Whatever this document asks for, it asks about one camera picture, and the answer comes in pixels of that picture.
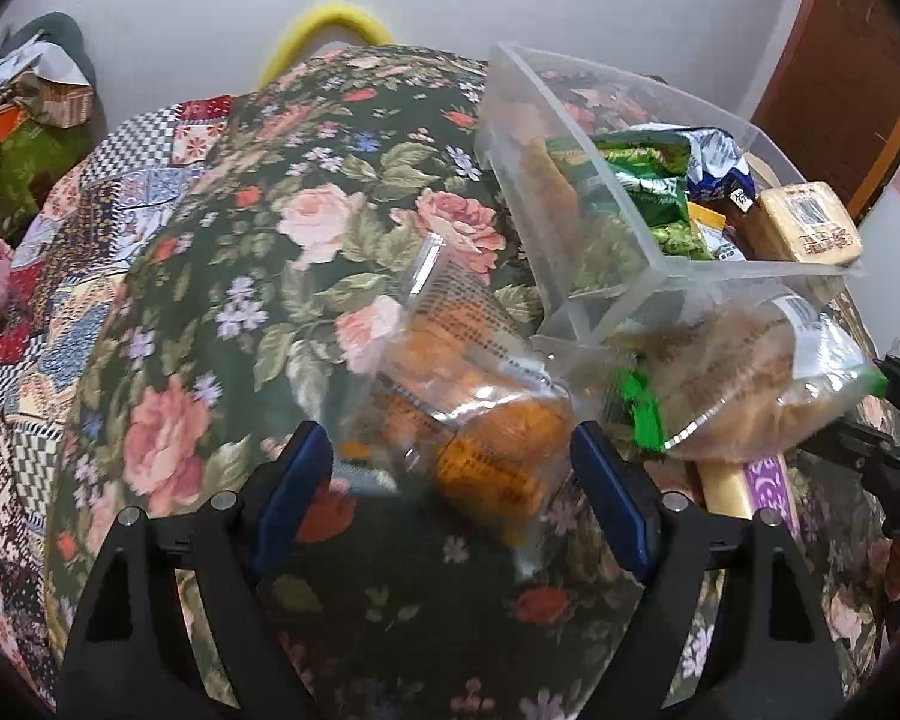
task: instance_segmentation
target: green snack package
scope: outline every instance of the green snack package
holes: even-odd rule
[[[686,172],[691,151],[687,141],[670,133],[622,132],[599,136],[594,145],[648,226],[690,221]]]

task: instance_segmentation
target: green floral fabric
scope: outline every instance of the green floral fabric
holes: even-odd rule
[[[74,401],[47,528],[58,654],[122,506],[192,511],[275,459],[304,418],[334,437],[354,374],[397,322],[400,274],[424,234],[447,237],[533,332],[533,277],[472,153],[483,79],[479,62],[372,47],[295,66],[235,104],[203,177],[127,274]],[[816,464],[791,473],[808,522],[823,528],[839,507],[850,532],[838,536],[865,552],[875,518],[855,481],[834,482],[835,498]],[[324,716],[578,712],[641,590],[578,495],[546,518],[557,555],[517,581],[506,548],[466,519],[338,463],[292,562],[261,590]],[[821,530],[808,543],[853,685],[876,628],[866,558],[834,553]],[[674,698],[701,674],[717,589],[701,591]],[[232,702],[192,576],[180,594],[207,688]]]

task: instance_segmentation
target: yellow label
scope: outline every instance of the yellow label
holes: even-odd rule
[[[727,224],[727,217],[723,214],[718,214],[716,211],[704,208],[703,205],[697,205],[695,202],[687,203],[687,211],[690,212],[690,218],[693,221],[698,221],[717,232],[722,232],[724,225]]]

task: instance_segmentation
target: plastic snack bag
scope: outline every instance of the plastic snack bag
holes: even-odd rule
[[[435,488],[533,552],[539,516],[570,471],[570,398],[442,239],[423,245],[407,320],[351,413],[343,454],[397,485]]]
[[[713,259],[737,262],[746,260],[744,253],[733,242],[732,236],[725,231],[727,217],[695,202],[688,202],[687,209],[690,211],[691,225],[701,234]]]
[[[690,143],[687,166],[690,196],[698,202],[730,200],[741,213],[754,205],[756,185],[744,152],[733,136],[717,127],[681,127],[678,124],[636,124],[631,129],[679,133]]]
[[[775,456],[884,383],[847,332],[783,288],[636,341],[622,381],[634,440],[679,460]]]
[[[703,237],[691,225],[687,211],[687,164],[691,148],[686,139],[667,132],[625,131],[595,135],[592,140],[634,201],[664,254],[693,260],[713,259]],[[576,286],[579,289],[608,286],[617,279],[607,278],[604,261],[615,263],[620,259],[619,236],[614,234],[615,226],[621,224],[616,215],[616,200],[605,194],[604,182],[593,172],[589,158],[577,143],[554,140],[547,143],[546,149],[545,156],[564,176],[560,186],[565,185],[571,191],[576,187],[589,217]],[[540,164],[547,161],[539,156],[535,159]],[[551,193],[551,196],[562,197],[562,194]],[[626,225],[622,232],[626,234]]]

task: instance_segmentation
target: clear plastic container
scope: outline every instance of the clear plastic container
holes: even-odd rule
[[[624,188],[587,132],[610,132],[644,122],[720,127],[743,151],[766,162],[781,183],[803,176],[773,141],[750,122],[672,86],[573,57],[495,47],[487,71],[476,152],[500,182],[538,281],[546,317],[540,334],[598,344],[626,320],[643,327],[691,319],[711,301],[751,285],[778,282],[823,305],[863,267],[789,262],[695,262],[664,255]],[[574,186],[539,169],[533,153],[553,138],[576,142],[590,164]],[[598,289],[579,290],[581,257],[600,227],[593,199],[619,223],[612,257]]]

